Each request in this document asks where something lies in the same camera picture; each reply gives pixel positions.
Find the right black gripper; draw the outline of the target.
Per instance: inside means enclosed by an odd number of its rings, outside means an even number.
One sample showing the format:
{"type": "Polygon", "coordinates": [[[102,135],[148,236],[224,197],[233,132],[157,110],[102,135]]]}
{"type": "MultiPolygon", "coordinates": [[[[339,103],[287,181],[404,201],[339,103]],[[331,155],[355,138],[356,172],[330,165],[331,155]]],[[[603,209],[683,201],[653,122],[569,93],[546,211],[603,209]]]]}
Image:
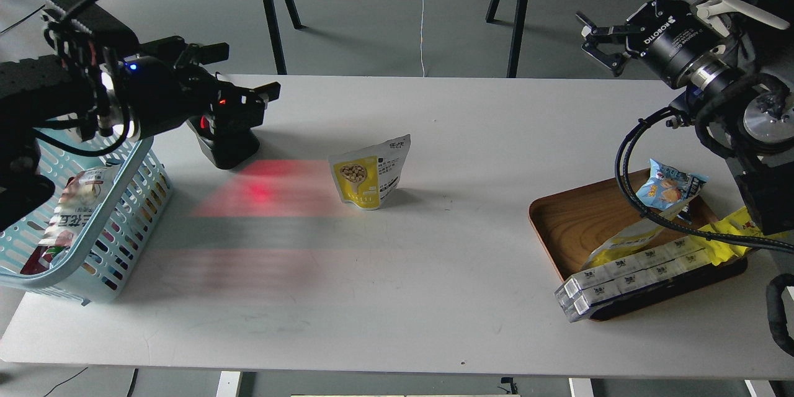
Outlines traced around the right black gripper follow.
{"type": "Polygon", "coordinates": [[[646,3],[623,25],[598,27],[581,11],[576,18],[584,24],[582,50],[615,77],[633,58],[671,89],[692,84],[701,90],[723,90],[738,80],[738,69],[712,52],[725,42],[723,36],[698,19],[685,1],[646,3]],[[623,45],[624,51],[607,54],[599,49],[601,44],[623,45]]]}

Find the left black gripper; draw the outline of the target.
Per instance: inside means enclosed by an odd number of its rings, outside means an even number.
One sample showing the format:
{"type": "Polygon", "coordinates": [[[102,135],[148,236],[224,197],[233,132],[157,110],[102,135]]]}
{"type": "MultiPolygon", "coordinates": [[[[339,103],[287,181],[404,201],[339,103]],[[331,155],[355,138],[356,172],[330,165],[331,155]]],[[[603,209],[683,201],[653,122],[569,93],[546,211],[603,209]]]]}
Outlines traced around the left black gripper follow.
{"type": "Polygon", "coordinates": [[[229,43],[199,45],[181,36],[141,44],[125,61],[119,87],[130,107],[130,136],[156,136],[204,112],[208,134],[233,134],[262,125],[269,102],[280,97],[281,85],[273,81],[244,88],[221,81],[213,99],[215,78],[202,66],[226,61],[229,55],[229,43]]]}

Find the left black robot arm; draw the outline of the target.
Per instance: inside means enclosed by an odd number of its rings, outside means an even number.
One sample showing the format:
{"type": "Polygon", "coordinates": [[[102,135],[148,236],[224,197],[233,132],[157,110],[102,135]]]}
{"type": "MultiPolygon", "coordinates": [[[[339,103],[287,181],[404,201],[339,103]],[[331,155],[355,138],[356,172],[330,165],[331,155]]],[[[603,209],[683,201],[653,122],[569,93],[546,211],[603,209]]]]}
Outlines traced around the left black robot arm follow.
{"type": "Polygon", "coordinates": [[[38,168],[41,142],[99,157],[188,123],[221,170],[260,146],[252,129],[280,83],[244,88],[210,74],[207,64],[229,57],[226,43],[140,43],[99,1],[47,0],[43,37],[52,54],[2,64],[3,230],[56,193],[38,168]]]}

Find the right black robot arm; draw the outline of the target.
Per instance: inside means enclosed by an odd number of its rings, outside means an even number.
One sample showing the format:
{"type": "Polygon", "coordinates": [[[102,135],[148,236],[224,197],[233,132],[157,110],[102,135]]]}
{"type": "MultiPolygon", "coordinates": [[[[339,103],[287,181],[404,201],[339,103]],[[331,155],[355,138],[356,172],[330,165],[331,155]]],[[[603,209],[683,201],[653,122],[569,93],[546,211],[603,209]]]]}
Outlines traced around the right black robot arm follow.
{"type": "Polygon", "coordinates": [[[640,119],[615,159],[618,189],[641,217],[707,241],[792,253],[772,234],[792,230],[792,92],[778,77],[747,73],[723,60],[726,43],[740,44],[736,15],[778,30],[789,21],[743,0],[652,0],[624,24],[599,27],[582,12],[582,49],[618,76],[639,60],[682,94],[640,119]],[[692,126],[701,145],[726,160],[749,216],[762,236],[691,230],[650,210],[633,191],[628,165],[633,148],[653,125],[692,126]]]}

